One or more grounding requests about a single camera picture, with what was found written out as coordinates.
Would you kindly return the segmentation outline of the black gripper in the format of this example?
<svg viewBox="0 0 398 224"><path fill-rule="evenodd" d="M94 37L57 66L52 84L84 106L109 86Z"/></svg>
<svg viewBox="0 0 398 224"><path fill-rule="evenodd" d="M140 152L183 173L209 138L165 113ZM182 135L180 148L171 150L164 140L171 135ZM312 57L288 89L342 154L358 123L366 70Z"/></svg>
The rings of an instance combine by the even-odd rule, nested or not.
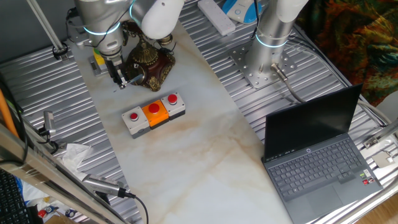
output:
<svg viewBox="0 0 398 224"><path fill-rule="evenodd" d="M105 64L108 68L108 73L120 89L124 89L128 82L124 77L124 60L121 55L115 57L105 57Z"/></svg>

